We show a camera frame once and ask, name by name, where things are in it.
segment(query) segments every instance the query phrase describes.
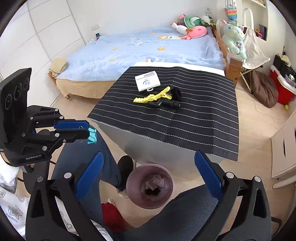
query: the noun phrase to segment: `brown cushion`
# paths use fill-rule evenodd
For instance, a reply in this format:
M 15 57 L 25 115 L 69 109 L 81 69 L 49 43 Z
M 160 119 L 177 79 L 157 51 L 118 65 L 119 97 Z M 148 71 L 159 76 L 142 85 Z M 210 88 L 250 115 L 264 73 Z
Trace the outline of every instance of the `brown cushion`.
M 273 79 L 269 76 L 259 71 L 253 71 L 251 89 L 257 100 L 266 107 L 271 108 L 276 105 L 279 92 Z

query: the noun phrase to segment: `folded towel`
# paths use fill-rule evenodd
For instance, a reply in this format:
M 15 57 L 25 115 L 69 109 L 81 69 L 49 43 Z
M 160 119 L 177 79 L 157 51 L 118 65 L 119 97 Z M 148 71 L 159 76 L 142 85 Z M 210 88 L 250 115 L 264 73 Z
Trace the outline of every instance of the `folded towel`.
M 56 58 L 53 60 L 49 71 L 52 73 L 53 77 L 57 77 L 60 73 L 62 73 L 66 66 L 67 66 L 68 62 L 63 59 L 63 58 Z

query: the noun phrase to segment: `wooden bed frame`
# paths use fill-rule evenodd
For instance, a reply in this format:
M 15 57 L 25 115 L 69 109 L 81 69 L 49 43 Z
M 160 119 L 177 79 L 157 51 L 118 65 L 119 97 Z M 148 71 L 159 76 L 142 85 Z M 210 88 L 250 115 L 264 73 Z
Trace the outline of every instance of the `wooden bed frame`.
M 221 52 L 223 53 L 223 58 L 226 61 L 226 68 L 224 70 L 225 76 L 231 80 L 233 80 L 233 85 L 237 85 L 238 78 L 240 77 L 240 73 L 243 71 L 242 62 L 233 58 L 230 58 L 230 61 L 227 60 L 227 55 L 229 53 L 226 45 L 224 44 L 222 38 L 218 34 L 216 30 L 216 26 L 212 27 L 212 32 L 214 37 L 217 40 L 217 43 L 219 45 L 219 48 Z

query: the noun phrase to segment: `trash can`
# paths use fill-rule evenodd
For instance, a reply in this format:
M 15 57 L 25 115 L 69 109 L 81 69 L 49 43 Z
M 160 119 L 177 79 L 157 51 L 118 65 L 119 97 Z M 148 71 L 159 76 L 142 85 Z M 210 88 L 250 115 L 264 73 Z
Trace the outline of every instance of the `trash can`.
M 126 183 L 131 201 L 145 209 L 163 206 L 174 191 L 173 177 L 158 164 L 144 164 L 131 172 Z

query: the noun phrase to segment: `green stuffed toy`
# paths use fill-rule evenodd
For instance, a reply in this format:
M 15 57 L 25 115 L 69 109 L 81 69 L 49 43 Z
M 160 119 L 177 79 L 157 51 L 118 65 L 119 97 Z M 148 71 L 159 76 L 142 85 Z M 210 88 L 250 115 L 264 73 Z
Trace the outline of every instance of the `green stuffed toy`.
M 230 49 L 231 53 L 240 55 L 243 59 L 247 59 L 246 48 L 244 46 L 244 33 L 240 27 L 223 22 L 224 35 L 222 40 L 224 44 Z
M 195 26 L 209 27 L 214 25 L 213 19 L 209 15 L 203 15 L 201 18 L 185 16 L 184 23 L 187 28 L 193 28 Z

